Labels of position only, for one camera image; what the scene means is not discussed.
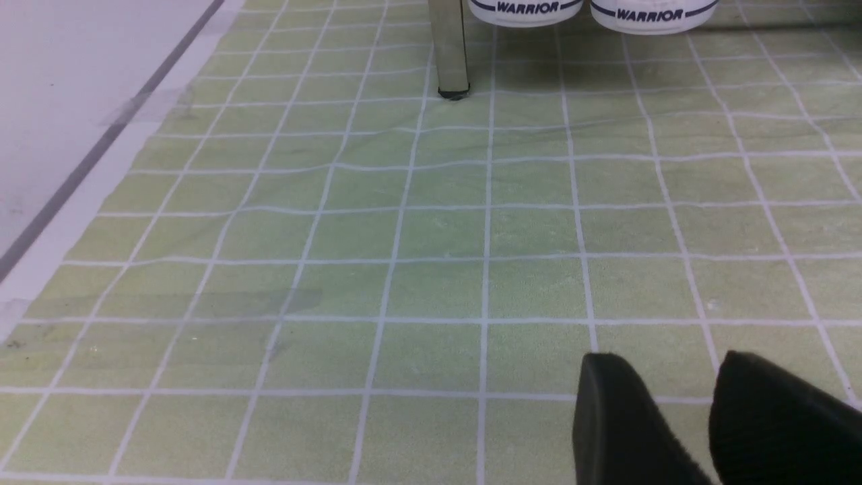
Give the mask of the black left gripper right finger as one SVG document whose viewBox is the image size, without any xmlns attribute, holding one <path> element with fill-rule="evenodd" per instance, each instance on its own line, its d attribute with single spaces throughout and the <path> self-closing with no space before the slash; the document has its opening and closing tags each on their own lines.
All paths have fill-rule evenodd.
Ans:
<svg viewBox="0 0 862 485">
<path fill-rule="evenodd" d="M 723 484 L 859 484 L 861 414 L 748 351 L 729 351 L 709 412 Z"/>
</svg>

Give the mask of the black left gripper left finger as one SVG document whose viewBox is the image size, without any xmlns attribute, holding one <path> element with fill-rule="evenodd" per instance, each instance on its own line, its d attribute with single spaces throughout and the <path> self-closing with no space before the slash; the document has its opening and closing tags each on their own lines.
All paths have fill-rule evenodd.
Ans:
<svg viewBox="0 0 862 485">
<path fill-rule="evenodd" d="M 572 425 L 578 484 L 711 484 L 636 370 L 612 353 L 583 356 Z"/>
</svg>

